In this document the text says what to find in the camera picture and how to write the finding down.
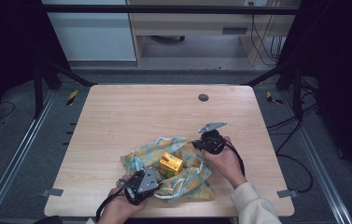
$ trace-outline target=power cord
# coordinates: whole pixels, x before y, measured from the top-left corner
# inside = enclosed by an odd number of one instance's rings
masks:
[[[13,111],[15,110],[15,108],[16,108],[15,104],[13,104],[13,103],[11,103],[11,102],[9,102],[9,101],[1,102],[1,105],[2,105],[2,104],[10,104],[10,105],[12,105],[12,109],[10,109],[10,111],[9,111],[7,114],[5,114],[4,116],[1,116],[0,119],[6,118],[6,117],[9,116],[10,114],[12,114]]]
[[[236,148],[232,145],[232,143],[230,141],[224,139],[224,142],[225,142],[225,146],[230,148],[233,151],[233,153],[237,156],[237,159],[239,160],[239,164],[240,164],[240,169],[242,170],[242,174],[243,174],[243,176],[246,176],[245,165],[244,165],[243,160],[240,157],[239,153],[237,152]]]
[[[312,94],[310,91],[308,93],[306,93],[302,99],[304,97],[306,97],[307,95],[310,95]],[[309,105],[308,107],[306,107],[304,110],[303,110],[303,115],[304,116],[307,116],[310,114],[311,111],[313,110],[316,110],[317,109],[317,104],[312,104],[312,105]],[[271,125],[271,126],[268,126],[267,129],[268,129],[268,132],[272,132],[274,130],[278,130],[288,124],[290,124],[291,122],[295,121],[296,119],[296,116],[293,116],[289,119],[285,119],[283,121],[280,121],[274,125]],[[309,191],[312,187],[313,187],[313,183],[314,183],[314,180],[313,180],[313,175],[312,173],[309,171],[309,169],[303,164],[301,163],[300,161],[298,161],[297,159],[289,156],[289,155],[285,155],[285,154],[281,154],[280,153],[280,150],[283,148],[283,146],[289,141],[289,139],[291,138],[292,135],[294,135],[296,133],[296,131],[298,131],[301,126],[302,126],[303,122],[301,120],[298,121],[297,125],[294,127],[294,129],[291,131],[291,133],[277,133],[277,134],[287,134],[288,137],[286,138],[286,140],[280,145],[280,147],[275,151],[275,155],[276,157],[278,158],[286,158],[286,159],[289,159],[291,161],[294,161],[296,162],[297,164],[299,164],[304,170],[305,172],[308,174],[309,176],[309,185],[307,188],[305,189],[294,189],[296,190],[298,193],[305,193],[307,191]]]
[[[99,208],[96,211],[96,222],[98,222],[100,220],[100,216],[103,212],[103,209],[106,207],[107,204],[109,204],[112,200],[114,200],[118,196],[124,196],[120,193],[125,189],[125,186],[129,186],[129,184],[132,182],[132,180],[135,176],[137,176],[137,172],[134,173],[134,175],[132,175],[128,180],[125,180],[125,179],[118,180],[117,187],[119,188],[119,190],[117,192],[115,192],[114,194],[109,195],[100,204]]]
[[[253,3],[253,2],[248,3],[248,5],[251,6],[251,7],[254,7],[254,3]],[[273,56],[274,56],[274,55],[273,55],[273,43],[274,43],[274,41],[275,41],[275,38],[273,37],[273,39],[272,39],[271,55],[270,55],[270,54],[268,53],[268,50],[266,49],[265,44],[263,43],[263,39],[260,37],[260,34],[259,34],[259,32],[258,32],[258,29],[257,29],[257,27],[256,27],[256,25],[255,25],[254,14],[251,14],[251,20],[252,20],[252,22],[251,22],[251,35],[250,35],[251,43],[252,43],[254,49],[257,51],[258,55],[260,56],[260,60],[261,60],[262,63],[265,64],[265,65],[271,65],[271,66],[272,66],[272,65],[277,65],[278,57],[279,57],[279,55],[280,55],[281,42],[279,41],[279,43],[277,44],[277,55],[276,55],[275,57],[273,57]],[[269,25],[266,26],[265,33],[268,31],[268,28],[269,28]],[[274,64],[272,64],[272,63],[266,63],[266,62],[263,60],[262,56],[260,55],[260,51],[258,50],[257,46],[256,46],[255,43],[254,43],[253,35],[252,35],[253,31],[255,31],[255,33],[257,34],[258,39],[260,40],[260,44],[262,45],[263,49],[265,50],[266,55],[269,57],[269,59],[270,59],[271,61],[275,62]]]

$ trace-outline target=person's arm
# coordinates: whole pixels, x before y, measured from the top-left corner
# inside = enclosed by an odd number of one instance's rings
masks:
[[[239,160],[230,148],[225,147],[218,155],[205,150],[202,153],[233,186],[234,193],[231,197],[240,223],[280,223],[272,204],[261,198],[254,186],[247,182]]]
[[[272,204],[260,197],[252,183],[240,185],[231,197],[239,223],[281,223]]]
[[[118,190],[119,188],[112,189],[108,196],[116,193]],[[106,205],[98,224],[122,224],[133,214],[143,210],[148,202],[148,199],[145,199],[139,205],[133,205],[127,201],[123,193],[120,195]],[[87,222],[87,224],[92,223],[95,223],[92,219],[89,219]]]

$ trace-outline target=dark floor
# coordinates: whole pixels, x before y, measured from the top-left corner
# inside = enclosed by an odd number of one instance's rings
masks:
[[[123,66],[116,69],[94,70],[79,67],[75,71],[86,79],[99,83],[238,85],[263,74],[271,67],[262,64],[254,67],[247,65],[246,56],[234,50],[234,48],[241,48],[237,37],[196,36],[187,37],[183,43],[163,41],[165,40],[155,38],[148,40],[143,64],[140,67]],[[222,46],[227,44],[234,48],[223,49]],[[276,77],[272,77],[254,88],[267,126],[292,117],[287,104],[291,94],[288,91],[277,91],[275,81]],[[54,92],[53,103],[48,114],[0,205],[0,223],[33,223],[34,220],[45,217],[43,209],[47,198],[40,196],[41,191],[52,187],[67,150],[66,143],[71,139],[71,135],[67,133],[74,130],[74,123],[77,123],[89,92],[88,87],[82,87],[67,78],[63,78],[63,82],[61,89]],[[66,105],[73,90],[78,90],[77,98],[73,105]],[[267,91],[272,93],[274,99],[283,100],[284,104],[268,102]],[[45,93],[51,95],[53,91],[45,90]],[[3,103],[0,106],[0,117],[4,116],[0,119],[0,179],[33,121],[34,99],[32,82],[9,90],[3,97],[3,102],[9,103]],[[312,95],[307,95],[304,101],[303,108],[316,103]],[[274,149],[282,145],[295,125],[296,122],[292,121],[281,129],[268,130]],[[342,223],[334,215],[331,203],[328,201],[329,196],[323,189],[325,186],[319,182],[319,174],[306,154],[306,143],[300,135],[303,130],[308,133],[315,151],[324,163],[336,192],[339,193],[352,219],[352,161],[338,157],[337,146],[331,138],[327,125],[319,115],[319,110],[314,107],[312,111],[305,113],[302,128],[292,135],[281,149],[282,154],[291,156],[304,164],[313,176],[312,188],[292,199],[295,214],[291,217],[281,217],[282,222]],[[284,157],[279,157],[278,160],[289,188],[309,187],[309,174],[302,166]],[[63,219],[76,223],[86,220],[85,217],[64,217]],[[147,223],[147,220],[138,220],[138,222]],[[204,222],[218,223],[216,220],[204,220]]]

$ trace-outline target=small round object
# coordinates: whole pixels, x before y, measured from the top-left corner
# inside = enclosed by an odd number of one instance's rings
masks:
[[[203,94],[203,93],[200,94],[200,95],[198,96],[198,98],[199,98],[199,100],[202,101],[202,102],[208,101],[208,95]]]

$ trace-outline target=yellow box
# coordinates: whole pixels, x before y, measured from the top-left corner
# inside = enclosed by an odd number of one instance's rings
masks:
[[[161,174],[165,175],[167,178],[178,175],[182,170],[183,162],[183,160],[165,152],[162,159],[159,161]]]

